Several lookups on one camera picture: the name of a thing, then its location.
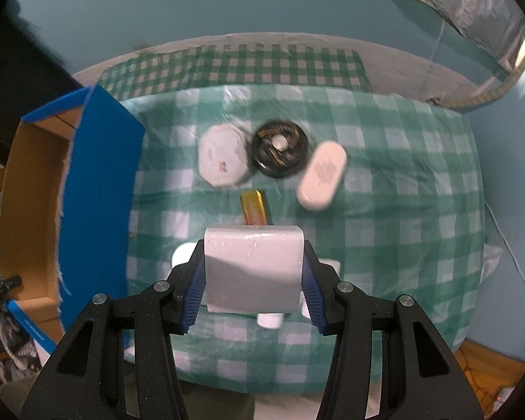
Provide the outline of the small white jar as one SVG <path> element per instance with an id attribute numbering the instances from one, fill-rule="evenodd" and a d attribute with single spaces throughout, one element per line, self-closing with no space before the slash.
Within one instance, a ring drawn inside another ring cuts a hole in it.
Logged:
<path id="1" fill-rule="evenodd" d="M 171 267 L 175 268 L 176 266 L 187 263 L 190 260 L 195 247 L 196 243 L 194 242 L 186 242 L 180 246 L 177 246 L 177 249 L 173 251 L 171 256 Z"/>

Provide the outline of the white power adapter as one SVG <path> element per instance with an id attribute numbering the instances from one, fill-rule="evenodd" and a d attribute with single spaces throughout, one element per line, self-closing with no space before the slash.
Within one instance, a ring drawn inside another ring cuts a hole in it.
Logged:
<path id="1" fill-rule="evenodd" d="M 210 313 L 254 316 L 276 330 L 300 308 L 304 235 L 298 226 L 205 230 L 205 303 Z"/>

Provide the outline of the blue-edged cardboard box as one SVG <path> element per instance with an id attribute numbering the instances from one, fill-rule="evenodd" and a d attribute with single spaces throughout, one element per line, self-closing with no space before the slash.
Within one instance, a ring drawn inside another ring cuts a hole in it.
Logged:
<path id="1" fill-rule="evenodd" d="M 0 271 L 20 277 L 7 308 L 51 354 L 94 294 L 127 294 L 145 127 L 95 85 L 30 112 L 17 128 L 1 193 Z"/>

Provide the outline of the gold magenta lighter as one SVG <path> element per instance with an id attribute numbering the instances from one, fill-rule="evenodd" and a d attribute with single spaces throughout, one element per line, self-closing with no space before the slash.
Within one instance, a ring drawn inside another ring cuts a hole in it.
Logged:
<path id="1" fill-rule="evenodd" d="M 244 213 L 244 223 L 251 226 L 267 226 L 270 224 L 264 196 L 260 191 L 242 191 L 240 200 L 241 209 Z"/>

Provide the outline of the white oval case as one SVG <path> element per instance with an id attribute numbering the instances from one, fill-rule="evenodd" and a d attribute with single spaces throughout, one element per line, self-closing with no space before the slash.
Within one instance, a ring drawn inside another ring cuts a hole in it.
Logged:
<path id="1" fill-rule="evenodd" d="M 305 210 L 321 211 L 331 205 L 347 158 L 344 148 L 333 140 L 317 146 L 297 186 L 297 200 Z"/>

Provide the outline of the white octagonal container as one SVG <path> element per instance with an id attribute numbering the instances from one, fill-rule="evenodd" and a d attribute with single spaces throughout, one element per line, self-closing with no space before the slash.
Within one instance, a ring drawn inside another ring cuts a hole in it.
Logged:
<path id="1" fill-rule="evenodd" d="M 198 143 L 198 171 L 215 188 L 242 183 L 249 172 L 245 133 L 230 123 L 211 126 Z"/>

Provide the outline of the black round tin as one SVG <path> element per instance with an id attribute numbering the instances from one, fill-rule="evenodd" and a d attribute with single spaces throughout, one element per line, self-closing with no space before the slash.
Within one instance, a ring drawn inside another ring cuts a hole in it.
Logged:
<path id="1" fill-rule="evenodd" d="M 300 172 L 309 155 L 309 139 L 291 120 L 271 120 L 261 125 L 250 143 L 253 166 L 263 175 L 286 178 Z"/>

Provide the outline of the black bag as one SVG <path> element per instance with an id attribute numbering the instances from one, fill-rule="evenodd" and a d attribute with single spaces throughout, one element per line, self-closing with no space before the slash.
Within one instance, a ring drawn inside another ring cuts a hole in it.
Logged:
<path id="1" fill-rule="evenodd" d="M 22 117 L 80 87 L 37 41 L 18 0 L 0 0 L 0 164 L 8 160 Z"/>

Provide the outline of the silver foil sheet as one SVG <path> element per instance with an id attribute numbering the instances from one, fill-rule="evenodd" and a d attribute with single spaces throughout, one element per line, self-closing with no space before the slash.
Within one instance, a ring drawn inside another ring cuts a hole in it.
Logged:
<path id="1" fill-rule="evenodd" d="M 420 0 L 461 36 L 492 57 L 507 73 L 497 87 L 483 85 L 469 97 L 436 97 L 433 103 L 465 108 L 501 99 L 525 72 L 525 14 L 516 0 Z"/>

